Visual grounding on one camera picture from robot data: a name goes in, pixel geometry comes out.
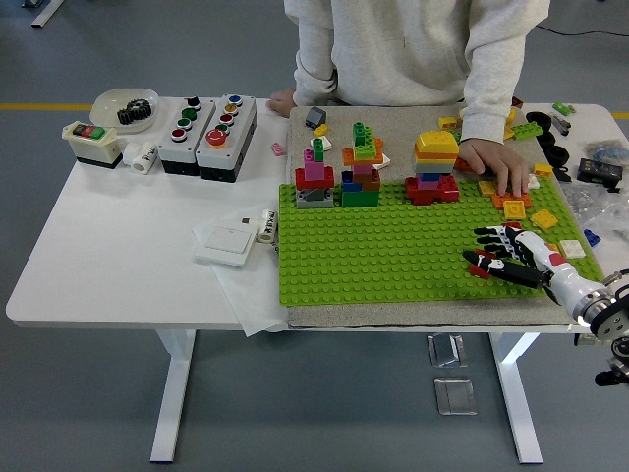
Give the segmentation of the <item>person's right hand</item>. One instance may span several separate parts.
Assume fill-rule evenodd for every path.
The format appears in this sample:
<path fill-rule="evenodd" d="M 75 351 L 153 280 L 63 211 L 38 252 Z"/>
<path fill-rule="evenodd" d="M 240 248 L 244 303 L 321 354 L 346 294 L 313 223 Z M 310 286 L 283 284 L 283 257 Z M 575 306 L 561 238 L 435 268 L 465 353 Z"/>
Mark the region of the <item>person's right hand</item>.
<path fill-rule="evenodd" d="M 296 107 L 295 91 L 294 88 L 286 88 L 273 93 L 266 102 L 267 108 L 281 117 L 288 118 L 291 111 Z"/>

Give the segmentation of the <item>person's left hand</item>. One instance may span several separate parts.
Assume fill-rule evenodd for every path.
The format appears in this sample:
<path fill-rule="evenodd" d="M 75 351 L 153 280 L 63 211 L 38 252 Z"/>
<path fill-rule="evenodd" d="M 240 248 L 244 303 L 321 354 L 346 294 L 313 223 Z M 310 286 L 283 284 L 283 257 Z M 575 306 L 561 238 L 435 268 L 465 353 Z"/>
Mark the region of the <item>person's left hand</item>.
<path fill-rule="evenodd" d="M 493 171 L 500 196 L 503 196 L 507 189 L 516 197 L 528 192 L 528 162 L 504 144 L 482 139 L 464 140 L 459 145 L 459 156 L 477 174 L 483 174 L 487 167 Z"/>

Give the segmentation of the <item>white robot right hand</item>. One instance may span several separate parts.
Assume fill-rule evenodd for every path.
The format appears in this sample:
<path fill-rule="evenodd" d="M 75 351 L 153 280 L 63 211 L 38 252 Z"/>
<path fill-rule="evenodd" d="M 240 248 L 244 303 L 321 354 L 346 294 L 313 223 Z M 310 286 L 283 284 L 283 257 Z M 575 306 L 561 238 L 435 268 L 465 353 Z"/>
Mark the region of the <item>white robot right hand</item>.
<path fill-rule="evenodd" d="M 482 271 L 503 281 L 533 289 L 544 289 L 556 304 L 578 319 L 576 310 L 604 286 L 582 277 L 557 251 L 535 232 L 511 226 L 488 226 L 474 230 L 477 242 L 492 258 L 472 250 L 463 257 Z"/>

